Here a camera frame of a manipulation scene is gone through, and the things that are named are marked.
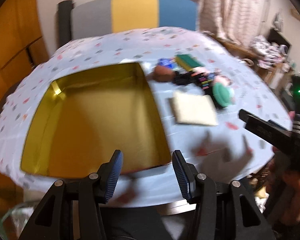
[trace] gold box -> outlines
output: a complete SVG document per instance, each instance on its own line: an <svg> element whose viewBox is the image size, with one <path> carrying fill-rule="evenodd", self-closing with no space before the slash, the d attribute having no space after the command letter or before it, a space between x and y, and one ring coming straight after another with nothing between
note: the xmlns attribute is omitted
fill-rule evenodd
<svg viewBox="0 0 300 240"><path fill-rule="evenodd" d="M31 122L24 172L82 178L123 152L122 173L171 161L161 119L138 63L102 66L53 81Z"/></svg>

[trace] patterned curtain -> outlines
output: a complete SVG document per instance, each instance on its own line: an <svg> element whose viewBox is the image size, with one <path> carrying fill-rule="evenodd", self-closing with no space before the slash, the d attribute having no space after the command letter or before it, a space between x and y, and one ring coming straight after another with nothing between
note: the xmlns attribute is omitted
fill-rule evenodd
<svg viewBox="0 0 300 240"><path fill-rule="evenodd" d="M192 0L198 3L198 30L249 46L257 34L262 0Z"/></svg>

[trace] screw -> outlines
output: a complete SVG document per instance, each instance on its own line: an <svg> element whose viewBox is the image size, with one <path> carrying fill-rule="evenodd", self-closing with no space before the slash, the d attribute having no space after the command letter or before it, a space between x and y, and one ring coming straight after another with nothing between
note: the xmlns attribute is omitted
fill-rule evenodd
<svg viewBox="0 0 300 240"><path fill-rule="evenodd" d="M241 184L240 184L239 181L234 180L234 181L232 181L232 185L235 186L235 187L240 187Z"/></svg>
<svg viewBox="0 0 300 240"><path fill-rule="evenodd" d="M99 177L99 175L96 174L96 173L91 173L91 174L89 175L89 178L90 178L90 179L97 179L98 177Z"/></svg>
<svg viewBox="0 0 300 240"><path fill-rule="evenodd" d="M58 180L54 183L54 185L55 185L56 187L60 187L62 184L63 184L63 181L62 181L61 179L58 179Z"/></svg>
<svg viewBox="0 0 300 240"><path fill-rule="evenodd" d="M199 173L199 174L197 175L197 178L198 178L198 179L204 180L204 179L207 178L207 175L206 175L206 174L203 174L203 173Z"/></svg>

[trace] patterned tablecloth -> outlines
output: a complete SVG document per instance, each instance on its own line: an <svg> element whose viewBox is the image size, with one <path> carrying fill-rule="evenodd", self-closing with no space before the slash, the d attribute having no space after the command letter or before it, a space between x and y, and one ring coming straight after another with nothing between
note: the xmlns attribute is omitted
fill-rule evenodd
<svg viewBox="0 0 300 240"><path fill-rule="evenodd" d="M246 131L237 117L241 108L290 129L285 109L262 80L246 65L204 34L176 27L137 29L102 37L71 41L26 77L8 96L0 115L0 172L30 190L46 192L56 178L25 174L20 170L22 150L34 112L49 87L60 77L125 61L139 61L146 74L159 58L189 53L209 70L215 67L234 80L236 104L218 112L216 127L175 124L168 98L174 90L202 94L195 85L176 86L150 81L170 150L181 150L187 162L212 179L229 182L262 167L271 157L271 145ZM109 204L149 206L181 200L172 165L159 175L120 177Z"/></svg>

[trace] white sponge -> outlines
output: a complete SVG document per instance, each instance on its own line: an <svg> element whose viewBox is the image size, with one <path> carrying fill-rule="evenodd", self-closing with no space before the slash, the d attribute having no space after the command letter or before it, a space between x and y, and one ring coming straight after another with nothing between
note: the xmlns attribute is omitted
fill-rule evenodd
<svg viewBox="0 0 300 240"><path fill-rule="evenodd" d="M216 108L209 95L197 96L175 91L173 106L177 123L218 125Z"/></svg>

